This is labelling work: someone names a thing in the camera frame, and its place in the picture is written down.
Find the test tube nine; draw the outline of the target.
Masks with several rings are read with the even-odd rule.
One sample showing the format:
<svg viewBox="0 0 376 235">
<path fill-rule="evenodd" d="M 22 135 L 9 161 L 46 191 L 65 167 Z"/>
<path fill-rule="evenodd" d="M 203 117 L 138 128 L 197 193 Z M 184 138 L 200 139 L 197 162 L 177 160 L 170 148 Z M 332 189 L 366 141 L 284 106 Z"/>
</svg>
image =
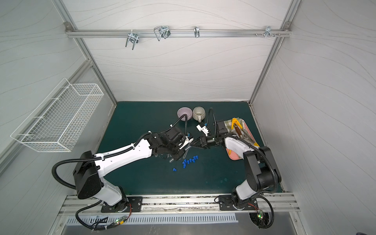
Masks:
<svg viewBox="0 0 376 235">
<path fill-rule="evenodd" d="M 183 159 L 186 159 L 188 152 L 189 152 L 189 149 L 186 149 L 186 150 L 185 150 L 185 153 L 184 153 L 184 155 L 183 155 Z"/>
</svg>

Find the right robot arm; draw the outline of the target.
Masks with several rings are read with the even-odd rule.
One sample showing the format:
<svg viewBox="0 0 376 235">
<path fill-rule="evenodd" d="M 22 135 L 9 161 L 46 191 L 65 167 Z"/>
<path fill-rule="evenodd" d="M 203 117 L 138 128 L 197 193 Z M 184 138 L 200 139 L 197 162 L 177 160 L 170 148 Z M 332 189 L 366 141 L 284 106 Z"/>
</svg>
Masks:
<svg viewBox="0 0 376 235">
<path fill-rule="evenodd" d="M 282 180 L 273 153 L 268 147 L 261 147 L 255 140 L 246 122 L 241 118 L 214 123 L 214 133 L 208 124 L 196 126 L 203 133 L 193 146 L 208 149 L 223 146 L 233 161 L 243 160 L 245 180 L 235 187 L 229 204 L 236 210 L 243 210 L 264 193 L 276 193 Z"/>
</svg>

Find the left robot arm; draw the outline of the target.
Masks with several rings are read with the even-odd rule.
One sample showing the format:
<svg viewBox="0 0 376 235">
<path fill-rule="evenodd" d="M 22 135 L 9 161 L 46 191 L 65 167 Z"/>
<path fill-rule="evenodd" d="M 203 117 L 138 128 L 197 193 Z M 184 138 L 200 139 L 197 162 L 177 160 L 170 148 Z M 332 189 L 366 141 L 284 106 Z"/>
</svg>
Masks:
<svg viewBox="0 0 376 235">
<path fill-rule="evenodd" d="M 110 206 L 126 201 L 126 195 L 119 186 L 105 179 L 113 171 L 133 162 L 147 159 L 155 155 L 170 155 L 175 161 L 186 152 L 186 147 L 193 137 L 172 126 L 162 132 L 148 132 L 125 147 L 116 150 L 93 154 L 84 152 L 78 159 L 67 159 L 52 167 L 53 178 L 63 186 L 74 189 L 78 199 L 96 198 Z M 65 164 L 75 164 L 73 170 L 74 184 L 63 180 L 57 169 Z"/>
</svg>

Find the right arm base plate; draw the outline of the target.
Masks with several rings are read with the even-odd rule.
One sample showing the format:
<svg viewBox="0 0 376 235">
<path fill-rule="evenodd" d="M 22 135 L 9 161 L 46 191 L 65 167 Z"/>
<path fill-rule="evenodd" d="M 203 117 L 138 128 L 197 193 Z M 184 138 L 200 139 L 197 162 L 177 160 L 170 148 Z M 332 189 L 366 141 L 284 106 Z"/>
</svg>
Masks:
<svg viewBox="0 0 376 235">
<path fill-rule="evenodd" d="M 214 199 L 221 211 L 256 211 L 257 201 L 240 200 L 233 195 L 219 195 Z"/>
</svg>

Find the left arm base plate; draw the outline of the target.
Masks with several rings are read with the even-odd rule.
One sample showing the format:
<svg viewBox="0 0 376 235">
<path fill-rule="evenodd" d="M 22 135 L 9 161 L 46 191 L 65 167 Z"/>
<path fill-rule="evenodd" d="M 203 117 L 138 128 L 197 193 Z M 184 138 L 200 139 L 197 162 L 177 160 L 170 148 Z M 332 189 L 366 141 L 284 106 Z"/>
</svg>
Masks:
<svg viewBox="0 0 376 235">
<path fill-rule="evenodd" d="M 101 208 L 102 213 L 140 212 L 142 207 L 142 196 L 130 196 L 122 199 L 113 206 L 106 203 Z"/>
</svg>

